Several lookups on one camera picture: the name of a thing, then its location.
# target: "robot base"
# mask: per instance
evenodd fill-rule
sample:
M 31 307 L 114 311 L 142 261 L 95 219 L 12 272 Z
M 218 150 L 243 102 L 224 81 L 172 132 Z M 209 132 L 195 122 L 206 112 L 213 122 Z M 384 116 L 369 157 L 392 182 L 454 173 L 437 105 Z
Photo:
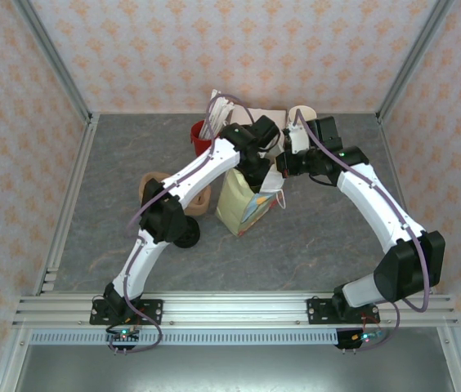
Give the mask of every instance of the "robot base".
M 379 312 L 376 305 L 365 305 L 359 308 L 348 308 L 345 312 L 338 312 L 332 298 L 318 298 L 307 300 L 307 316 L 309 324 L 366 324 L 379 322 Z
M 134 306 L 139 309 L 144 315 L 153 319 L 157 324 L 161 324 L 163 313 L 162 300 L 137 299 L 133 300 Z M 136 315 L 127 308 L 123 316 L 119 316 L 111 308 L 110 304 L 103 298 L 98 298 L 92 301 L 91 317 L 89 319 L 91 325 L 150 325 L 143 319 L 137 318 Z

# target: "black mounting plate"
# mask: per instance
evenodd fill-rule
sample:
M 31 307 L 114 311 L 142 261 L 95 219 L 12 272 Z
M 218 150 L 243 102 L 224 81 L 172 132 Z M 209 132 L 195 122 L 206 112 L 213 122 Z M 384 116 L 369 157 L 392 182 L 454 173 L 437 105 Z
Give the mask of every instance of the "black mounting plate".
M 149 316 L 157 324 L 161 325 L 163 315 L 163 300 L 140 299 L 137 303 L 133 303 L 144 315 Z M 98 298 L 92 301 L 92 310 L 89 323 L 91 325 L 136 325 L 138 324 L 137 317 L 132 317 L 128 322 L 120 319 L 116 313 L 109 307 L 109 304 L 103 298 Z M 150 325 L 144 318 L 139 320 L 140 325 Z
M 355 308 L 356 312 L 349 312 L 349 314 L 341 319 L 332 304 L 331 298 L 318 298 L 313 296 L 307 300 L 307 317 L 309 324 L 362 324 L 363 319 L 361 314 L 373 317 L 379 320 L 379 311 L 376 305 L 365 305 Z M 366 324 L 376 324 L 370 318 L 366 319 Z

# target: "red cup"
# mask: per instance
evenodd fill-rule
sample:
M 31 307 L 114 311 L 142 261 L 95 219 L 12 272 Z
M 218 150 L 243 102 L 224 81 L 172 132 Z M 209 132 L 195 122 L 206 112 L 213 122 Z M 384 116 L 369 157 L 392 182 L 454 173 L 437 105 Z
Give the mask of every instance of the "red cup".
M 211 140 L 198 139 L 201 127 L 204 125 L 204 120 L 198 121 L 190 129 L 190 143 L 195 144 L 196 156 L 203 154 L 212 144 Z

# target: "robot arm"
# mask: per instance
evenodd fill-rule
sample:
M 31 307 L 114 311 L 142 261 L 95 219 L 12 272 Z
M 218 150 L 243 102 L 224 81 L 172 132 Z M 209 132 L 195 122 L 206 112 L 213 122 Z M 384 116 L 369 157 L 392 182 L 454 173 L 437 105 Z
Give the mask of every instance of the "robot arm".
M 410 231 L 418 239 L 427 262 L 430 286 L 439 283 L 445 240 L 437 232 L 427 233 L 416 223 L 382 185 L 367 157 L 357 147 L 344 149 L 332 117 L 312 120 L 307 125 L 320 142 L 337 158 L 371 181 L 367 184 L 350 171 L 346 171 L 330 157 L 312 145 L 302 142 L 302 125 L 290 124 L 285 130 L 288 141 L 285 151 L 276 158 L 278 170 L 284 177 L 309 173 L 325 175 L 360 210 L 376 233 L 385 257 L 376 270 L 354 282 L 336 287 L 333 302 L 337 313 L 347 314 L 352 308 L 379 301 L 395 302 L 423 290 L 423 272 Z M 401 224 L 387 201 L 374 188 L 381 189 L 405 218 Z
M 298 126 L 289 126 L 284 130 L 286 146 L 285 151 L 276 157 L 278 171 L 283 177 L 302 173 L 327 176 L 332 185 L 337 186 L 360 210 L 386 253 L 373 274 L 336 287 L 333 303 L 339 317 L 346 319 L 345 315 L 355 308 L 377 301 L 398 301 L 423 289 L 422 270 L 412 238 L 382 196 L 373 189 L 374 185 L 383 189 L 405 217 L 406 224 L 419 240 L 425 254 L 430 285 L 438 284 L 445 249 L 445 241 L 441 235 L 438 232 L 427 233 L 398 206 L 360 149 L 342 147 L 333 118 L 313 120 L 309 126 L 329 151 L 371 179 L 372 184 L 359 180 L 325 156 L 312 145 L 308 136 L 302 137 L 302 129 Z M 171 188 L 142 213 L 137 242 L 122 272 L 107 285 L 104 292 L 108 310 L 114 312 L 116 319 L 124 319 L 130 313 L 123 298 L 124 285 L 127 285 L 130 301 L 140 297 L 147 276 L 160 253 L 186 231 L 183 209 L 200 190 L 223 172 L 236 167 L 242 172 L 251 189 L 259 191 L 271 166 L 268 159 L 260 157 L 259 152 L 271 143 L 278 132 L 275 124 L 265 116 L 250 127 L 237 124 L 225 127 L 215 140 L 214 153 L 208 163 L 187 180 Z M 149 181 L 144 189 L 142 204 L 170 185 L 176 184 L 177 179 L 200 165 L 208 154 L 209 151 L 206 151 L 163 183 Z
M 186 173 L 192 171 L 194 167 L 197 167 L 203 160 L 206 159 L 208 154 L 209 150 L 205 151 L 205 153 L 200 155 L 195 161 L 193 161 L 183 170 L 179 171 L 177 174 L 165 179 L 163 183 L 159 185 L 159 189 L 161 190 L 163 188 L 169 187 L 175 182 L 176 179 L 182 178 Z M 174 207 L 176 208 L 175 211 L 179 212 L 179 208 L 177 207 L 178 203 L 180 204 L 181 209 L 184 210 L 189 205 L 190 201 L 203 188 L 213 182 L 216 177 L 220 176 L 222 173 L 226 172 L 232 167 L 235 167 L 238 163 L 239 151 L 235 151 L 233 144 L 231 144 L 228 140 L 218 138 L 215 140 L 214 154 L 211 157 L 211 160 L 204 167 L 202 167 L 201 170 L 197 171 L 192 177 L 188 178 L 177 187 L 172 188 L 168 192 L 168 195 L 166 195 L 166 198 L 177 200 L 177 202 L 174 203 Z M 167 224 L 162 223 L 161 221 L 159 223 L 154 223 L 155 232 L 159 231 L 157 226 L 180 225 L 181 223 L 178 221 L 181 221 L 182 216 L 181 214 L 178 214 L 177 216 L 180 218 L 177 218 L 176 221 L 171 220 Z M 127 280 L 128 297 L 130 300 L 133 300 L 143 293 L 145 281 L 147 280 L 147 276 L 149 276 L 150 271 L 154 267 L 154 263 L 158 259 L 160 253 L 170 242 L 173 241 L 172 238 L 176 237 L 176 235 L 177 234 L 166 235 L 166 238 L 164 238 L 162 241 L 155 242 L 156 237 L 161 237 L 161 235 L 153 236 L 147 229 L 140 228 L 136 244 L 134 245 L 128 260 L 125 263 L 125 266 L 113 281 L 114 290 L 119 294 L 121 299 L 123 299 L 123 280 L 125 279 L 128 263 L 130 260 L 136 257 Z
M 162 183 L 150 180 L 144 188 L 142 205 L 156 195 L 173 187 L 150 205 L 141 215 L 137 241 L 122 271 L 109 283 L 104 291 L 108 304 L 106 310 L 114 312 L 106 318 L 125 319 L 130 314 L 124 299 L 125 289 L 130 301 L 137 300 L 143 293 L 145 281 L 154 263 L 165 247 L 177 241 L 187 230 L 183 210 L 190 201 L 222 173 L 236 167 L 240 170 L 252 190 L 259 191 L 271 162 L 262 158 L 259 152 L 265 149 L 280 130 L 268 117 L 260 117 L 251 126 L 231 124 L 222 130 L 214 141 L 213 154 L 208 162 L 181 183 L 185 177 L 211 154 L 205 151 L 195 161 Z

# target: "patterned wallpaper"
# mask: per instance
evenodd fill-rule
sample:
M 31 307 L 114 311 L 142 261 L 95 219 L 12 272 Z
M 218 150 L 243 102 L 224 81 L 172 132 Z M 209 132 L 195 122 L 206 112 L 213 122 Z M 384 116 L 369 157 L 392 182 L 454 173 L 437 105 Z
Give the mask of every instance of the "patterned wallpaper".
M 47 255 L 83 124 L 11 0 L 0 0 L 0 357 Z
M 89 109 L 379 109 L 435 0 L 34 0 Z
M 441 290 L 461 311 L 461 0 L 384 125 L 407 206 L 445 236 Z

